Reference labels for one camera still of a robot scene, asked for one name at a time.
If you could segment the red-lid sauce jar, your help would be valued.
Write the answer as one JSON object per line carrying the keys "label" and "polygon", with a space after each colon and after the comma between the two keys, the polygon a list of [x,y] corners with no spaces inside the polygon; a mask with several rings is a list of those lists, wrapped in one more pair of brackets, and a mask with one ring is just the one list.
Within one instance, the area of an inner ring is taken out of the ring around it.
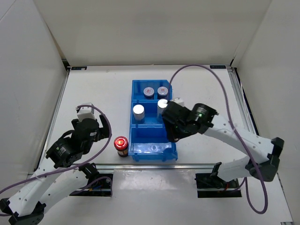
{"label": "red-lid sauce jar", "polygon": [[120,157],[125,158],[128,156],[128,140],[126,137],[116,137],[114,140],[114,147]]}

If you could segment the silver-lid blue-label bottle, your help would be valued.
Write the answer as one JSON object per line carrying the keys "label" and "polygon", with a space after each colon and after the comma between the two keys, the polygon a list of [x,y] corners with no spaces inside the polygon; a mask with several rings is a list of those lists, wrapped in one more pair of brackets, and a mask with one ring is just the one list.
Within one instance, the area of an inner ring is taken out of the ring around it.
{"label": "silver-lid blue-label bottle", "polygon": [[143,105],[135,105],[133,107],[133,117],[135,123],[143,124],[145,118],[145,109]]}
{"label": "silver-lid blue-label bottle", "polygon": [[157,102],[157,120],[159,122],[162,122],[162,113],[167,107],[167,104],[168,104],[168,100],[166,99],[160,99]]}

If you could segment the white-lid spice jar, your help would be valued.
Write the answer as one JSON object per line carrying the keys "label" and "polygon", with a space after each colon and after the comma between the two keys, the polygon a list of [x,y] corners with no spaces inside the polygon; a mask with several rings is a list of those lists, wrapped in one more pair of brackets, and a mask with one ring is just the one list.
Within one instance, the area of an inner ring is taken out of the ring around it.
{"label": "white-lid spice jar", "polygon": [[157,98],[158,99],[167,99],[168,98],[168,88],[165,87],[165,86],[160,86],[158,89],[157,89]]}
{"label": "white-lid spice jar", "polygon": [[154,89],[152,87],[146,87],[143,90],[145,99],[154,99]]}

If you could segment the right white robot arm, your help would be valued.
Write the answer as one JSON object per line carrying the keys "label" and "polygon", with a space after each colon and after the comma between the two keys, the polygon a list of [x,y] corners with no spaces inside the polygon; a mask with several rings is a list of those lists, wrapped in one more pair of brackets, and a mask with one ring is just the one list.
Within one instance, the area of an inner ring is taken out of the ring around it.
{"label": "right white robot arm", "polygon": [[229,120],[205,105],[195,104],[192,110],[168,101],[162,112],[167,138],[176,143],[180,139],[202,134],[220,140],[246,156],[229,163],[216,163],[210,181],[215,187],[237,178],[254,177],[272,182],[278,171],[284,140],[264,138],[243,128],[232,127]]}

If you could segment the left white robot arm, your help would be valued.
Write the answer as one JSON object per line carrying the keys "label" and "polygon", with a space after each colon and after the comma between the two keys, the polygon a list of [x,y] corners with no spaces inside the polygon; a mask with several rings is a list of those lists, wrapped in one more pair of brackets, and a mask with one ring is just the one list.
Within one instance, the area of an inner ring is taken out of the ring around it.
{"label": "left white robot arm", "polygon": [[100,174],[94,163],[87,160],[73,163],[88,154],[93,143],[112,137],[107,117],[92,113],[72,120],[73,129],[65,132],[46,152],[35,174],[23,181],[16,194],[0,201],[2,216],[9,216],[11,225],[37,225],[45,213],[60,200],[77,195],[85,189],[113,183],[112,178]]}

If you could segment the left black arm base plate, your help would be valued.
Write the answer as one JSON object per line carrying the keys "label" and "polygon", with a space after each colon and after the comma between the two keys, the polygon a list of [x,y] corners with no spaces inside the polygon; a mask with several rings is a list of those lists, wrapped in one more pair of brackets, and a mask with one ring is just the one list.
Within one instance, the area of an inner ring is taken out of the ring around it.
{"label": "left black arm base plate", "polygon": [[70,196],[92,196],[92,197],[111,197],[112,184],[110,179],[113,180],[112,173],[101,173],[100,177],[104,177],[84,190],[78,189],[70,194]]}

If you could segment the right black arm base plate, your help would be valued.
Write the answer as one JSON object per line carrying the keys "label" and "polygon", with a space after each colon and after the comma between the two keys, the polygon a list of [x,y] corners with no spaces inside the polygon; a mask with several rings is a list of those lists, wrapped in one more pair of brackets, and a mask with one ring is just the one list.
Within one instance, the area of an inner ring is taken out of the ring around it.
{"label": "right black arm base plate", "polygon": [[242,197],[237,179],[230,182],[212,177],[210,173],[195,174],[198,198],[239,198]]}

